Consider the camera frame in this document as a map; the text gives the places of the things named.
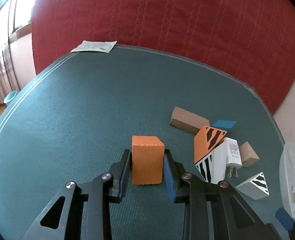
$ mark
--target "green tablecloth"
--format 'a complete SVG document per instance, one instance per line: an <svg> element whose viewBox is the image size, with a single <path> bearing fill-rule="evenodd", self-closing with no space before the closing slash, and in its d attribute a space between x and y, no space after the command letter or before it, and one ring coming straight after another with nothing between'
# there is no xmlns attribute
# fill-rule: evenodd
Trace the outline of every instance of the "green tablecloth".
<svg viewBox="0 0 295 240"><path fill-rule="evenodd" d="M257 94L207 65L155 50L116 46L110 53L70 53L34 78L0 118L0 232L19 240L57 190L108 170L132 135L155 135L185 169L193 164L193 135L169 126L179 106L210 123L235 120L228 136L248 141L260 161L241 168L233 186L263 171L270 196L241 194L265 223L282 206L280 132ZM172 204L165 183L129 184L122 204L111 205L115 240L179 240L184 206Z"/></svg>

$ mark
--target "patterned curtain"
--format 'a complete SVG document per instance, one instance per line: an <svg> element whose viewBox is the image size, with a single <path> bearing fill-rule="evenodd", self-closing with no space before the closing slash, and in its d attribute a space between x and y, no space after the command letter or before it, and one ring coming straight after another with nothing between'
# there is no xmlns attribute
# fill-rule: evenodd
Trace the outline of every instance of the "patterned curtain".
<svg viewBox="0 0 295 240"><path fill-rule="evenodd" d="M0 104L11 91L19 91L9 51L8 15L9 4L6 4L0 13Z"/></svg>

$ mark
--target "light blue bucket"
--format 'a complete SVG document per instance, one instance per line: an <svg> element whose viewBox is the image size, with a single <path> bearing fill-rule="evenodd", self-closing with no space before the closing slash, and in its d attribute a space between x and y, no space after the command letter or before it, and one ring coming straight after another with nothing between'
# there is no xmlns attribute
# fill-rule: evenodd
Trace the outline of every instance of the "light blue bucket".
<svg viewBox="0 0 295 240"><path fill-rule="evenodd" d="M11 103L11 101L14 99L16 95L17 95L17 91L16 90L12 91L4 98L4 103L8 106L9 103Z"/></svg>

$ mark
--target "orange block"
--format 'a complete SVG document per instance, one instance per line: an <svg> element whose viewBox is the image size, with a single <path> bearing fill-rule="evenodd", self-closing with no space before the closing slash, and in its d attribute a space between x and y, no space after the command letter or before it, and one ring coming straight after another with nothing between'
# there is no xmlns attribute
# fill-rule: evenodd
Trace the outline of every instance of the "orange block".
<svg viewBox="0 0 295 240"><path fill-rule="evenodd" d="M165 146L156 136L132 137L132 183L160 184Z"/></svg>
<svg viewBox="0 0 295 240"><path fill-rule="evenodd" d="M227 132L204 125L194 137L194 163L198 163L208 154Z"/></svg>

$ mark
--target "window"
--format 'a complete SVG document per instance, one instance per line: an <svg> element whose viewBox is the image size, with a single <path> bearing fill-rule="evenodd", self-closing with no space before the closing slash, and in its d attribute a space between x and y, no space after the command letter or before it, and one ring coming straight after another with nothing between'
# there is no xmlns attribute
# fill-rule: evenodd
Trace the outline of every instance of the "window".
<svg viewBox="0 0 295 240"><path fill-rule="evenodd" d="M35 0L11 0L9 9L9 34L31 22Z"/></svg>

